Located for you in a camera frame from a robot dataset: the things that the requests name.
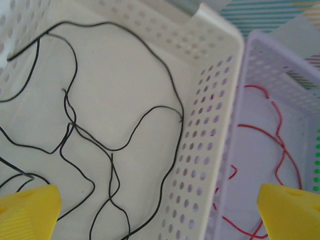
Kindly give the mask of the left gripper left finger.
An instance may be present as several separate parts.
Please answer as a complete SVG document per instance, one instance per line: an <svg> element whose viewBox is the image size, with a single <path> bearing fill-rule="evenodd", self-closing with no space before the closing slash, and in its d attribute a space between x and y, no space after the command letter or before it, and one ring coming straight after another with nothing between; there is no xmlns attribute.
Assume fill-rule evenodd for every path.
<svg viewBox="0 0 320 240"><path fill-rule="evenodd" d="M48 184L0 198L2 240L49 240L62 208L58 187Z"/></svg>

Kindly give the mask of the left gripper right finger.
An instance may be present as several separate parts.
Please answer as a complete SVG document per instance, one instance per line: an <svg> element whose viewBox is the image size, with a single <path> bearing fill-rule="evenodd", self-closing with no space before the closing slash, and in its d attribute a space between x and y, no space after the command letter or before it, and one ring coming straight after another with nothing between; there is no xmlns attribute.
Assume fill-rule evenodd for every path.
<svg viewBox="0 0 320 240"><path fill-rule="evenodd" d="M263 184L257 208L270 240L318 240L320 195L278 184Z"/></svg>

